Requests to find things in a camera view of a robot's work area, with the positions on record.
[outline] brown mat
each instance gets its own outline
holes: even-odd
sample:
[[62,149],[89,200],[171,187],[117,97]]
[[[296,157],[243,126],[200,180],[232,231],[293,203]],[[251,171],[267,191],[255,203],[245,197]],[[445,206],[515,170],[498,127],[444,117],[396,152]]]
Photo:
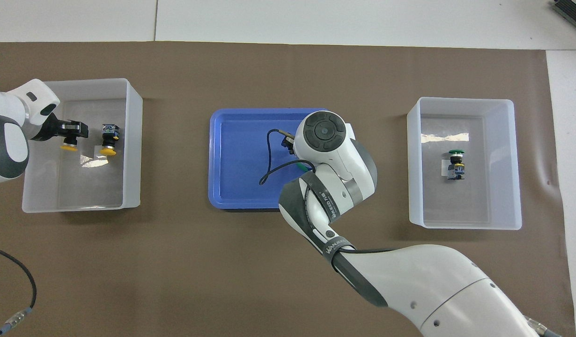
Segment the brown mat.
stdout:
[[[142,204],[25,214],[23,179],[0,184],[0,248],[38,285],[35,312],[12,336],[420,336],[399,313],[356,294],[279,213],[209,204],[214,111],[312,106],[352,122],[378,166],[377,192],[335,224],[341,235],[361,249],[456,248],[523,313],[575,335],[544,51],[0,43],[0,90],[33,78],[112,77],[129,79],[144,98]],[[408,222],[406,113],[420,96],[515,103],[521,230]],[[0,258],[0,324],[27,305],[29,289]]]

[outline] blue plastic tray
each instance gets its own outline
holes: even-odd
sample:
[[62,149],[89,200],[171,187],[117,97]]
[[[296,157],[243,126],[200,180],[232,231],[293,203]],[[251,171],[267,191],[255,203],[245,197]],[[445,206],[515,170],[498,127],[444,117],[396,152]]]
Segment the blue plastic tray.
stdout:
[[[301,121],[322,109],[221,109],[209,123],[209,201],[221,209],[278,209],[284,184],[303,174],[295,164],[271,174],[267,172],[267,132],[281,129],[294,134]],[[282,147],[281,134],[273,132],[272,169],[295,160]]]

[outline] green object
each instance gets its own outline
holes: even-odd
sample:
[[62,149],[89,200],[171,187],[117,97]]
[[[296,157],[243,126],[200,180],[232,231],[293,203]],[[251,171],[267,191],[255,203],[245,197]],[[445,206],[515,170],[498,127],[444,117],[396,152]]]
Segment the green object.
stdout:
[[297,163],[296,163],[296,166],[298,166],[299,169],[301,169],[301,170],[303,170],[303,171],[305,171],[305,172],[308,172],[308,171],[309,171],[309,169],[307,168],[307,166],[301,164],[300,162],[297,162]]

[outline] white tile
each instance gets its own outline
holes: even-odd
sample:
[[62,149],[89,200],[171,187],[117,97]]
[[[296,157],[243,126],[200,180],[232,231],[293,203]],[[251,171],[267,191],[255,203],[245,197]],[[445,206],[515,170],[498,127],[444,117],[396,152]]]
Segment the white tile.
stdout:
[[0,41],[147,41],[157,0],[0,0]]
[[576,51],[547,51],[546,59],[576,325]]
[[159,0],[156,40],[576,49],[550,0]]

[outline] center button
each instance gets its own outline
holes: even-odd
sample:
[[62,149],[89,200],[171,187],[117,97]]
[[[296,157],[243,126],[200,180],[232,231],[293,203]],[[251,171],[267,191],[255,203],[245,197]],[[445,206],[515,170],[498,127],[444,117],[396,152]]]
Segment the center button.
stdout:
[[328,140],[336,132],[336,126],[329,121],[323,121],[315,126],[315,136],[321,140]]

